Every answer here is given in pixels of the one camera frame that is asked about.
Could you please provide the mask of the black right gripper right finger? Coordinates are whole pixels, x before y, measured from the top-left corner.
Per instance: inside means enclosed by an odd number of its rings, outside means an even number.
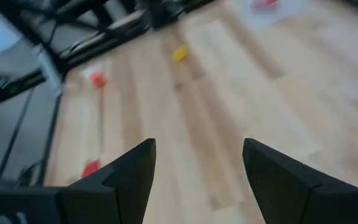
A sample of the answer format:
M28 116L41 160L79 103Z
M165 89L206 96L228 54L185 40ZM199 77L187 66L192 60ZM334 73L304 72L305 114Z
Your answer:
M358 187L252 138L242 158L266 223L358 223Z

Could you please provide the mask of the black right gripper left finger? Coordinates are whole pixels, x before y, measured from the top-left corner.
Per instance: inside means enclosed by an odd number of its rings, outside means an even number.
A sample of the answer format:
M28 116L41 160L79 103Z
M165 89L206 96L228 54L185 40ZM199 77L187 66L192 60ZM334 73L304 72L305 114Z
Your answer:
M142 223L154 180L149 138L61 191L63 223Z

